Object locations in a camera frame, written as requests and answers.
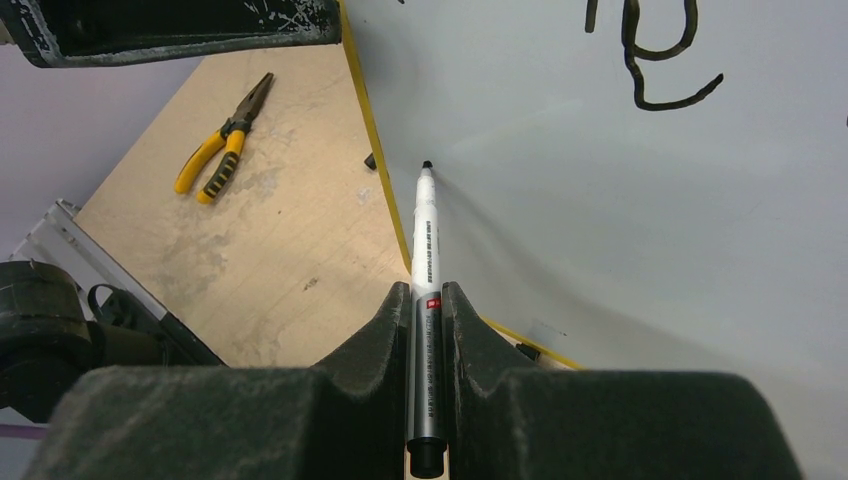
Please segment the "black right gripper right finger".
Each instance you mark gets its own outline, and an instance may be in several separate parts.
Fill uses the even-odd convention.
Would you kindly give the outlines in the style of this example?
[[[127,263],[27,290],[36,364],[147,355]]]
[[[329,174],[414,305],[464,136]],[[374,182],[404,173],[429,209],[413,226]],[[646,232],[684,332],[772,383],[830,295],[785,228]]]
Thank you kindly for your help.
[[[767,401],[728,373],[532,362],[443,288],[454,479],[798,479]]]

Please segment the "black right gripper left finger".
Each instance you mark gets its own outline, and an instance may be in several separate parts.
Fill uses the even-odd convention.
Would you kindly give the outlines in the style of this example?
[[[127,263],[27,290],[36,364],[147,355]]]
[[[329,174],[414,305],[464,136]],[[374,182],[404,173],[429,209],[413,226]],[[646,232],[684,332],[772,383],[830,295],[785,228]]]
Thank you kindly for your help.
[[[29,479],[400,479],[405,333],[374,317],[302,368],[109,367],[57,406]]]

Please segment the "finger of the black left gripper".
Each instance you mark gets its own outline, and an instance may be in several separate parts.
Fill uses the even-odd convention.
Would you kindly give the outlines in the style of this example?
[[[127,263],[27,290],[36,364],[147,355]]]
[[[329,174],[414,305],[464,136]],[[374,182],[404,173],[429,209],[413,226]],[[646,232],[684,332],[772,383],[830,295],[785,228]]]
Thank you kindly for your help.
[[[342,38],[336,1],[14,0],[2,2],[1,25],[40,68],[125,66]]]

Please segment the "white whiteboard marker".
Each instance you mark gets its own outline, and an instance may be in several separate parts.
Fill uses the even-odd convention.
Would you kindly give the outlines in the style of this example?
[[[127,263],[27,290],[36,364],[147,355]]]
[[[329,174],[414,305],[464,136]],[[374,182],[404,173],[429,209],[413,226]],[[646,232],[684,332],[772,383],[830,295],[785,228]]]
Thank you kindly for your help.
[[[442,283],[433,163],[425,161],[416,183],[410,269],[406,451],[417,479],[445,473]]]

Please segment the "yellow framed whiteboard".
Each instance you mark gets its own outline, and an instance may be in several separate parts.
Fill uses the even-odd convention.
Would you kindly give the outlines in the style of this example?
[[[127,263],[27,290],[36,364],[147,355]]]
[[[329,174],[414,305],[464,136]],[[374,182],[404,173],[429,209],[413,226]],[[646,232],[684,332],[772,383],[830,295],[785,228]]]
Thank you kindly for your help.
[[[740,374],[847,475],[843,1],[347,1],[404,257],[585,368]]]

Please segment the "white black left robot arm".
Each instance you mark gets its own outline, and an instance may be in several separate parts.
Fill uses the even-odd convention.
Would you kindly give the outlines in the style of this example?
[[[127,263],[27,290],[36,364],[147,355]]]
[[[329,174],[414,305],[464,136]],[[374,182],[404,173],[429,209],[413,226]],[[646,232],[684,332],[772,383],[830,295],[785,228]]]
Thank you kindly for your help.
[[[9,40],[41,68],[115,67],[336,44],[335,1],[5,1]],[[139,290],[83,289],[37,260],[1,265],[1,403],[36,423],[86,372],[217,366],[219,357]]]

